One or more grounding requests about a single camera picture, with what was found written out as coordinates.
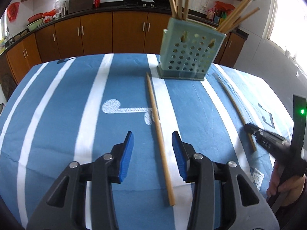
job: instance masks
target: bottle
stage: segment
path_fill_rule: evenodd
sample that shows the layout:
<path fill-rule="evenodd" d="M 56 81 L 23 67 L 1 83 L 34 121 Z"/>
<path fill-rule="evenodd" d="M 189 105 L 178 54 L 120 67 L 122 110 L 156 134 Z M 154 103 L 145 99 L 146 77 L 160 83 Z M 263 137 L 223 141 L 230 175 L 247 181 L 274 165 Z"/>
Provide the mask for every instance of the bottle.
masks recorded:
<path fill-rule="evenodd" d="M 95 0 L 95 8 L 99 8 L 100 6 L 100 0 Z"/>

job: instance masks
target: silver rivet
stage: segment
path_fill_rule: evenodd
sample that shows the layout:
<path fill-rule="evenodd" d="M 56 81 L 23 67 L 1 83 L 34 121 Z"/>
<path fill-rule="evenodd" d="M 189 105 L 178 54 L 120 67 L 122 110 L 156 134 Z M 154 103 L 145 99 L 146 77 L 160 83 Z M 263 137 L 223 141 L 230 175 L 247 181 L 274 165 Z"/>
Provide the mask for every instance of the silver rivet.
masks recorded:
<path fill-rule="evenodd" d="M 78 163 L 77 163 L 77 162 L 71 162 L 71 163 L 69 164 L 69 167 L 72 168 L 72 169 L 74 169 L 74 168 L 78 167 Z"/>
<path fill-rule="evenodd" d="M 195 154 L 193 155 L 193 157 L 194 157 L 196 160 L 203 159 L 203 155 L 200 154 L 200 153 L 195 153 Z"/>
<path fill-rule="evenodd" d="M 236 164 L 234 161 L 228 162 L 228 165 L 229 165 L 229 167 L 231 167 L 231 168 L 237 167 L 237 164 Z"/>
<path fill-rule="evenodd" d="M 111 154 L 104 154 L 103 155 L 104 160 L 111 160 L 112 158 L 113 158 L 113 156 Z"/>

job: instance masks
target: countertop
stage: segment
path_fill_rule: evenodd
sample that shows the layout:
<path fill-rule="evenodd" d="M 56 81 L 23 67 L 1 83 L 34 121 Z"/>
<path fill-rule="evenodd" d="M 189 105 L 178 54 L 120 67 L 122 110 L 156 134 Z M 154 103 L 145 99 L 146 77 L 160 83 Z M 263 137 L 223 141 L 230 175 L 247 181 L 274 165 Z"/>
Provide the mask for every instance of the countertop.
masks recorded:
<path fill-rule="evenodd" d="M 24 36 L 22 36 L 18 40 L 14 41 L 1 54 L 5 54 L 7 51 L 9 51 L 12 47 L 14 47 L 16 44 L 21 42 L 23 39 L 25 39 L 29 35 L 35 33 L 36 31 L 38 31 L 38 30 L 40 30 L 44 27 L 48 27 L 48 26 L 55 24 L 57 22 L 64 21 L 66 19 L 70 19 L 70 18 L 74 18 L 74 17 L 78 17 L 78 16 L 84 16 L 84 15 L 88 15 L 88 14 L 95 14 L 95 13 L 101 13 L 101 12 L 114 12 L 114 11 L 144 11 L 144 12 L 161 13 L 161 14 L 171 15 L 170 8 L 161 7 L 161 6 L 152 7 L 152 4 L 155 5 L 155 3 L 152 3 L 152 2 L 142 2 L 141 5 L 130 5 L 130 4 L 125 5 L 124 2 L 122 2 L 122 1 L 104 2 L 104 3 L 101 3 L 100 8 L 93 8 L 93 9 L 83 10 L 83 11 L 80 11 L 80 12 L 75 12 L 75 13 L 54 19 L 53 21 L 50 21 L 48 23 L 42 24 L 41 26 L 37 27 L 33 31 L 30 31 L 29 33 L 25 34 Z M 218 24 L 206 19 L 205 14 L 199 13 L 199 12 L 194 11 L 194 10 L 189 10 L 188 18 L 202 22 L 202 23 L 206 23 L 206 24 L 213 26 L 213 27 L 219 26 Z M 242 37 L 245 40 L 247 40 L 247 38 L 248 38 L 248 33 L 245 33 L 244 31 L 242 31 L 238 28 L 231 31 L 231 32 L 239 35 L 240 37 Z"/>

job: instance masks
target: striped tablecloth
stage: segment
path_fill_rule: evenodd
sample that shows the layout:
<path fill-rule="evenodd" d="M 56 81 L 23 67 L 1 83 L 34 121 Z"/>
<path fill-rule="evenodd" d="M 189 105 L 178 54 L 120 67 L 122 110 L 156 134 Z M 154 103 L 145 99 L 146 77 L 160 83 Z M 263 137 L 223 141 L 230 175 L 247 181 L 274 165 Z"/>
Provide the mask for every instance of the striped tablecloth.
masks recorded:
<path fill-rule="evenodd" d="M 250 122 L 291 139 L 293 121 L 267 83 L 247 73 L 211 65 L 206 79 L 163 80 L 154 54 L 106 54 L 34 66 L 0 118 L 0 195 L 25 227 L 42 196 L 75 160 L 92 162 L 124 141 L 135 145 L 122 184 L 113 185 L 121 230 L 185 230 L 190 184 L 179 176 L 171 134 L 212 161 L 233 160 L 265 195 L 273 159 L 253 153 L 242 123 L 214 73 L 226 82 Z M 168 204 L 145 74 L 151 73 L 176 205 Z M 90 221 L 90 193 L 86 220 Z"/>

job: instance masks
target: hand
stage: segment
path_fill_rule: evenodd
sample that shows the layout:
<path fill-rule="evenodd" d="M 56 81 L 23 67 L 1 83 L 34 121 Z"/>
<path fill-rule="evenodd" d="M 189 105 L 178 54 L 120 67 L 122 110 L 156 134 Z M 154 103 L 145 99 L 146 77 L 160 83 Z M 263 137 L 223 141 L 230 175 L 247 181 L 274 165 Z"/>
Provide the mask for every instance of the hand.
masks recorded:
<path fill-rule="evenodd" d="M 269 188 L 267 189 L 268 196 L 275 195 L 277 192 L 277 187 L 280 181 L 279 175 L 277 173 L 278 167 L 279 167 L 279 164 L 278 162 L 275 161 L 274 169 L 273 169 L 271 180 L 269 183 Z M 288 196 L 286 197 L 286 199 L 284 200 L 282 204 L 283 207 L 294 203 L 300 197 L 304 189 L 305 179 L 306 179 L 305 175 L 303 177 L 293 176 L 279 186 L 278 192 L 289 191 Z"/>

